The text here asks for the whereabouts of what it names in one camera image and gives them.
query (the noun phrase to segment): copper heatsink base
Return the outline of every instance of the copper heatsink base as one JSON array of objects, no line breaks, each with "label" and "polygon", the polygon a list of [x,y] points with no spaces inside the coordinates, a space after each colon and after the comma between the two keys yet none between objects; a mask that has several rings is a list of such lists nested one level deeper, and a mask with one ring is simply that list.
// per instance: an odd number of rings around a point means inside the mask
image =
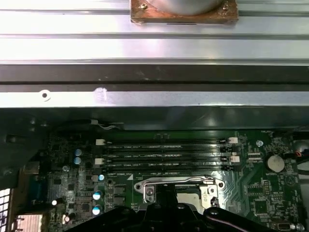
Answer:
[{"label": "copper heatsink base", "polygon": [[238,20],[236,0],[225,0],[218,8],[195,16],[180,16],[158,10],[146,0],[131,0],[131,21],[134,23],[234,23]]}]

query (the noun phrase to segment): green circuit board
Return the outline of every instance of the green circuit board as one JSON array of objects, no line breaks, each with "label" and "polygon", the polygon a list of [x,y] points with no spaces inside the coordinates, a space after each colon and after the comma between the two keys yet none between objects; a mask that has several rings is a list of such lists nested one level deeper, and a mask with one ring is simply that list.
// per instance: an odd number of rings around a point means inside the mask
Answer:
[{"label": "green circuit board", "polygon": [[[51,212],[49,231],[67,230],[91,219],[98,205],[102,212],[119,205],[137,211],[143,200],[135,184],[159,176],[202,175],[222,180],[225,187],[218,191],[219,206],[269,227],[275,220],[302,221],[295,159],[285,157],[284,169],[278,173],[266,166],[270,155],[293,154],[291,136],[241,130],[109,131],[96,138],[84,137],[50,140],[53,165],[48,200],[64,197],[66,205]],[[83,151],[78,165],[73,164],[76,149]],[[63,165],[70,166],[70,171],[63,172]],[[92,197],[96,191],[102,193],[98,201]],[[62,215],[70,212],[76,212],[76,220],[61,223]]]}]

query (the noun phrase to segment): metal rail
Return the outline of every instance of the metal rail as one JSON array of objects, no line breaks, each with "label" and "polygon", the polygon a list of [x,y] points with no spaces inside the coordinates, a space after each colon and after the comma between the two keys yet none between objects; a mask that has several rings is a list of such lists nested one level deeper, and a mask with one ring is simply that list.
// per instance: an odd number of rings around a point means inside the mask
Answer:
[{"label": "metal rail", "polygon": [[128,0],[3,0],[0,63],[309,64],[309,0],[238,2],[236,25],[136,25]]}]

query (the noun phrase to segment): electrolytic capacitor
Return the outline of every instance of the electrolytic capacitor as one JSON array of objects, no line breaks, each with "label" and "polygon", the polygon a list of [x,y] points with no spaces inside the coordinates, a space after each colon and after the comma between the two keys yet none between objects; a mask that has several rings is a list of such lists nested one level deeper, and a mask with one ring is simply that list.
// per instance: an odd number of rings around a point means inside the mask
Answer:
[{"label": "electrolytic capacitor", "polygon": [[99,176],[98,176],[98,180],[99,180],[99,181],[103,181],[103,180],[104,180],[104,175],[99,175]]},{"label": "electrolytic capacitor", "polygon": [[68,172],[69,170],[70,170],[70,167],[67,166],[67,165],[64,165],[64,166],[62,167],[62,171],[64,171],[64,172]]},{"label": "electrolytic capacitor", "polygon": [[74,155],[75,156],[81,156],[83,154],[83,151],[81,150],[81,149],[76,149],[75,151],[74,151]]},{"label": "electrolytic capacitor", "polygon": [[56,205],[59,205],[59,204],[63,204],[63,203],[64,203],[64,200],[61,197],[52,201],[52,205],[53,206],[56,206]]},{"label": "electrolytic capacitor", "polygon": [[96,191],[93,195],[93,200],[97,201],[102,197],[102,191]]},{"label": "electrolytic capacitor", "polygon": [[68,223],[69,221],[75,220],[76,219],[76,213],[70,213],[69,215],[67,215],[64,220],[66,223]]},{"label": "electrolytic capacitor", "polygon": [[79,157],[76,157],[73,161],[76,165],[80,165],[82,163],[82,159]]},{"label": "electrolytic capacitor", "polygon": [[92,209],[92,213],[93,215],[97,216],[102,212],[102,206],[101,205],[96,205],[93,209]]}]

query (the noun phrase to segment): motherboard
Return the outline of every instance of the motherboard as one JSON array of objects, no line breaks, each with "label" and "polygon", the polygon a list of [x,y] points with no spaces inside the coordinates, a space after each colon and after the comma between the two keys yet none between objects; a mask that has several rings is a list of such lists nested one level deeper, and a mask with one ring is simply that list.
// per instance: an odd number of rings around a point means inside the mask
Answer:
[{"label": "motherboard", "polygon": [[122,205],[135,211],[173,184],[200,213],[218,206],[281,231],[303,222],[293,138],[273,131],[104,131],[53,135],[48,231]]}]

